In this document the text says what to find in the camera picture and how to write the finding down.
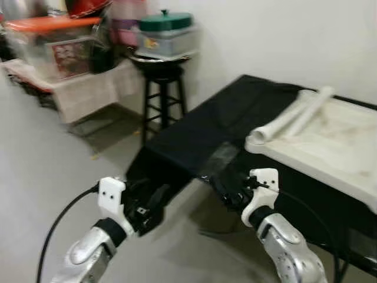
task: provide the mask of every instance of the plastic storage box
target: plastic storage box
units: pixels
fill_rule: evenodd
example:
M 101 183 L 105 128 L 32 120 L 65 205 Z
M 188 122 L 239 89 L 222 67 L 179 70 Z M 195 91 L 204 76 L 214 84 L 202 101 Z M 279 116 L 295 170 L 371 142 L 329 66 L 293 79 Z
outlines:
M 196 27 L 191 14 L 149 16 L 139 22 L 136 54 L 163 60 L 175 60 L 196 50 Z
M 11 46 L 19 58 L 47 80 L 89 72 L 91 28 L 99 18 L 40 17 L 6 22 Z
M 147 15 L 146 0 L 113 0 L 111 15 L 114 41 L 136 46 L 138 21 Z

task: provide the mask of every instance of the red object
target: red object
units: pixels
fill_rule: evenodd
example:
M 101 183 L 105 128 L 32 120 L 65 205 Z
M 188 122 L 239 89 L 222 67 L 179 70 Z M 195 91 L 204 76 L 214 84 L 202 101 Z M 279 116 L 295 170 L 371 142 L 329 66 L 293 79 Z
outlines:
M 66 0 L 66 6 L 71 18 L 81 18 L 92 14 L 108 5 L 111 0 Z
M 67 16 L 59 16 L 16 19 L 6 22 L 5 26 L 14 31 L 45 32 L 56 29 L 85 27 L 87 25 L 95 25 L 99 22 L 100 18 L 70 19 Z

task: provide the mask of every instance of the white wall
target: white wall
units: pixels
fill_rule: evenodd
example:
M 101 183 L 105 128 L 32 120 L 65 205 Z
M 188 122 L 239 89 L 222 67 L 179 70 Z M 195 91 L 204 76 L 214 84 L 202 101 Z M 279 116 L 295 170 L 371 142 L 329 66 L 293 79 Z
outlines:
M 377 104 L 377 0 L 149 0 L 191 12 L 200 55 L 187 64 L 190 108 L 241 74 Z M 127 104 L 140 109 L 140 98 Z

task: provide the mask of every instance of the clear plastic box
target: clear plastic box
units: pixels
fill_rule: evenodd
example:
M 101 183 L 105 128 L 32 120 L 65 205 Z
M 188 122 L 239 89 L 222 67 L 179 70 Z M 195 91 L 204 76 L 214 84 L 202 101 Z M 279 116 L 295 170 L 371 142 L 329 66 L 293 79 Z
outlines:
M 6 22 L 17 56 L 47 80 L 89 72 L 91 28 L 99 18 L 40 17 Z
M 146 0 L 113 0 L 111 16 L 115 40 L 124 45 L 136 46 L 134 28 L 138 26 L 138 21 L 146 15 Z
M 136 54 L 146 57 L 173 60 L 196 52 L 197 28 L 195 26 L 170 31 L 137 31 Z

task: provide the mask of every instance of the black tablecloth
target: black tablecloth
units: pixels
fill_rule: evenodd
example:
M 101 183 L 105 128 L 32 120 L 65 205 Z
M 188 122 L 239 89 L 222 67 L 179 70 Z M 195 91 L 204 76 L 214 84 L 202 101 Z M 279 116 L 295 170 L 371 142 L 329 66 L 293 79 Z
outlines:
M 349 250 L 350 261 L 376 275 L 377 216 L 363 203 L 295 169 L 243 149 L 245 137 L 277 117 L 303 87 L 244 75 L 188 113 L 182 120 L 151 139 L 127 172 L 129 179 L 148 177 L 160 186 L 171 184 L 174 197 L 192 179 L 200 177 L 206 162 L 224 142 L 239 149 L 229 167 L 247 173 L 252 168 L 279 171 L 279 186 L 311 206 L 326 222 L 340 254 Z M 328 249 L 323 228 L 298 203 L 279 195 L 276 209 L 311 242 Z

